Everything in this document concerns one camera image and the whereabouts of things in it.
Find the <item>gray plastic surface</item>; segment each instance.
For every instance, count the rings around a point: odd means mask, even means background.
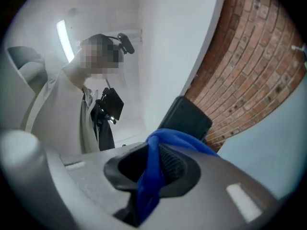
[[[49,229],[134,229],[97,207],[59,155],[29,133],[0,132],[0,166],[25,209]]]
[[[127,205],[130,195],[113,188],[103,166],[110,158],[137,149],[136,145],[60,158],[33,135],[7,131],[0,134],[0,164],[23,206],[51,229],[135,229],[112,216]],[[139,229],[249,227],[226,191],[236,183],[262,210],[276,205],[263,186],[223,159],[170,148],[193,158],[201,168],[201,178],[184,196],[162,198]]]

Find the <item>brick wall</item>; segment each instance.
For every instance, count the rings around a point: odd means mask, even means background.
[[[186,96],[213,121],[218,150],[276,109],[298,86],[302,39],[278,0],[225,0],[209,49]]]

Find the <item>black rubber opening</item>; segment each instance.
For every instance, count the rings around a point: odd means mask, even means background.
[[[159,197],[183,196],[196,185],[201,176],[198,164],[167,144],[159,144],[159,152],[160,168],[166,184],[160,189]],[[148,144],[143,143],[121,157],[110,159],[104,167],[106,178],[116,189],[131,193],[128,205],[115,213],[114,217],[134,227],[139,226],[137,181],[146,169],[147,157]]]

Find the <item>white wall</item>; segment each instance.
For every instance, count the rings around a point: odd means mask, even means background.
[[[69,15],[71,8],[76,8],[75,15]],[[5,45],[29,46],[43,56],[53,53],[61,61],[67,62],[56,30],[56,23],[65,19],[67,31],[73,44],[94,34],[128,32],[134,38],[135,54],[126,54],[123,72],[110,76],[109,82],[122,100],[124,109],[119,122],[111,124],[115,142],[137,135],[142,127],[139,100],[138,48],[141,31],[138,28],[139,0],[28,0],[15,17]],[[101,93],[106,83],[104,80],[89,80],[91,89]]]
[[[185,93],[215,31],[224,0],[140,0],[139,72],[145,134]]]
[[[218,154],[277,198],[294,190],[307,162],[307,76],[265,119],[226,140]]]

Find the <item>gray panel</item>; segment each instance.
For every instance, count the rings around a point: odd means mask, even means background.
[[[229,230],[245,225],[226,187],[241,183],[261,208],[273,206],[274,197],[247,174],[223,159],[188,149],[172,147],[191,158],[201,168],[198,184],[185,196],[163,198],[141,225],[141,229],[219,229]]]
[[[130,193],[116,190],[104,175],[105,163],[118,155],[128,152],[141,143],[78,156],[62,157],[65,165],[82,161],[83,166],[67,169],[77,186],[102,210],[113,215],[126,207]]]
[[[2,132],[1,169],[24,207],[51,229],[135,229],[112,217],[127,205],[130,195],[113,188],[103,167],[110,158],[137,149],[136,145],[61,160],[31,134]],[[161,199],[139,229],[229,230],[251,226],[226,191],[235,183],[241,183],[262,210],[276,205],[264,187],[231,163],[188,149],[170,148],[193,158],[201,168],[201,178],[184,196]]]
[[[0,125],[7,129],[17,129],[35,93],[18,72],[7,50],[3,48],[0,52],[0,66]]]
[[[0,132],[0,167],[22,205],[50,229],[133,229],[76,186],[59,155],[23,131]]]

